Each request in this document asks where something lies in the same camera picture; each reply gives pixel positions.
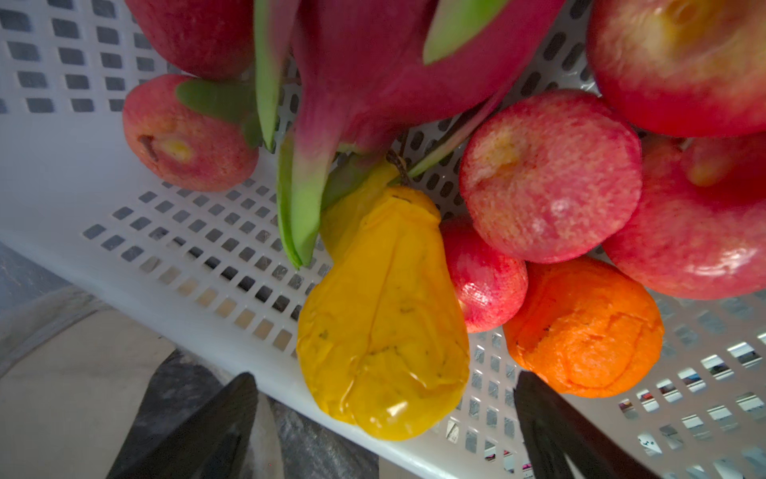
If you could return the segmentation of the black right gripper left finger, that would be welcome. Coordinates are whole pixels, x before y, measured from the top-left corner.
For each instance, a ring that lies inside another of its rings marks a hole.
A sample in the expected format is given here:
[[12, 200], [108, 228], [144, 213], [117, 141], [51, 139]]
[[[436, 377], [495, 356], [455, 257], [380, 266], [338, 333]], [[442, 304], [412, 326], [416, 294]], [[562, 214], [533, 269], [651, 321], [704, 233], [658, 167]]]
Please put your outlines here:
[[153, 379], [134, 425], [108, 476], [110, 478], [241, 478], [259, 390], [255, 377], [242, 373], [210, 396], [193, 388], [160, 387]]

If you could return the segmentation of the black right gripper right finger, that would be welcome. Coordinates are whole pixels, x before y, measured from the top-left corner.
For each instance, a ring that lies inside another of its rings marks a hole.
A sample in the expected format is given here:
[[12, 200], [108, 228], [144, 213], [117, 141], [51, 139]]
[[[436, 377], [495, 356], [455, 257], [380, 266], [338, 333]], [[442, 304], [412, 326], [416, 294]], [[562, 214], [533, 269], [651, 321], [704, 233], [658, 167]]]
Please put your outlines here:
[[538, 375], [523, 371], [514, 391], [521, 432], [537, 478], [655, 478]]

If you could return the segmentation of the cream canvas grocery bag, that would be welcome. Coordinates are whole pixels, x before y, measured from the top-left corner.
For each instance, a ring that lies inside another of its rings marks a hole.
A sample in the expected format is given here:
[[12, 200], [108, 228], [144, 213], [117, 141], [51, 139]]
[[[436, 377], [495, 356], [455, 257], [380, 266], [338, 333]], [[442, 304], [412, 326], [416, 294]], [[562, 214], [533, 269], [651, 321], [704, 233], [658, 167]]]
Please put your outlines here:
[[231, 374], [77, 287], [1, 301], [1, 474], [111, 478]]

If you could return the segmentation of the yellow pear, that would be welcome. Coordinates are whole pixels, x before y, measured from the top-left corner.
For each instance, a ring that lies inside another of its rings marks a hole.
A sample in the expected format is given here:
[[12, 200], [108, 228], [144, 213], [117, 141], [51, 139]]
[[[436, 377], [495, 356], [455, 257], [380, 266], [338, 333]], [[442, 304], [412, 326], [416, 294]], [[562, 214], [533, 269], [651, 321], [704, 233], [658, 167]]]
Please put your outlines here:
[[308, 296], [297, 335], [318, 407], [388, 441], [416, 437], [450, 413], [470, 365], [439, 211], [396, 176], [382, 163], [324, 211], [333, 265]]

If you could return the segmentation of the pink dragon fruit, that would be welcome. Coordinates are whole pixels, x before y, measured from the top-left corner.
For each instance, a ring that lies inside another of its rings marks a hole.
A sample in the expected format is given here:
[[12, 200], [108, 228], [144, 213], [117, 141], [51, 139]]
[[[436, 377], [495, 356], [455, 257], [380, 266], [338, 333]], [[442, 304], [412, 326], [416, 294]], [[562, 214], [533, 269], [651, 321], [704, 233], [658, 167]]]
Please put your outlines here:
[[484, 114], [525, 70], [558, 1], [259, 1], [255, 83], [187, 80], [177, 99], [271, 146], [287, 60], [302, 92], [277, 169], [282, 245], [307, 265], [339, 152], [383, 154], [403, 131], [469, 110]]

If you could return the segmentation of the orange fruit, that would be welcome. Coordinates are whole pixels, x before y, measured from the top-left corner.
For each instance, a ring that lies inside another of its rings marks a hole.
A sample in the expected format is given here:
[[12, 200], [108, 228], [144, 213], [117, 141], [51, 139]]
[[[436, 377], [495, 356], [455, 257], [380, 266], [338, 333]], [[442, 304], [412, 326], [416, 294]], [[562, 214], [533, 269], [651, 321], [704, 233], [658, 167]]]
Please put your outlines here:
[[529, 263], [521, 309], [504, 324], [510, 356], [560, 394], [606, 398], [635, 387], [660, 359], [660, 311], [613, 265], [578, 257]]

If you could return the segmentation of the red apple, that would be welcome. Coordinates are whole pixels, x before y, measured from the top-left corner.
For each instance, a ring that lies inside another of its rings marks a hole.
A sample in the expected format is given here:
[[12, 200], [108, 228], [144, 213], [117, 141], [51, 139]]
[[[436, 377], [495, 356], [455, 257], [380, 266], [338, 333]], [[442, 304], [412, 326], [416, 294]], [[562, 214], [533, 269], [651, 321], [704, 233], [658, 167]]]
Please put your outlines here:
[[602, 99], [652, 133], [765, 129], [762, 1], [597, 1], [586, 59]]
[[134, 0], [126, 5], [158, 54], [184, 72], [231, 80], [255, 61], [253, 0]]
[[468, 217], [442, 221], [440, 231], [467, 331], [485, 333], [510, 321], [527, 294], [526, 263], [493, 249]]
[[470, 139], [460, 194], [491, 247], [524, 261], [580, 257], [626, 225], [642, 194], [642, 142], [600, 97], [542, 93]]
[[126, 97], [123, 128], [135, 156], [161, 180], [198, 192], [221, 192], [249, 178], [259, 139], [245, 122], [253, 95], [239, 82], [166, 74]]
[[765, 287], [765, 135], [642, 142], [644, 186], [602, 247], [623, 273], [681, 299]]

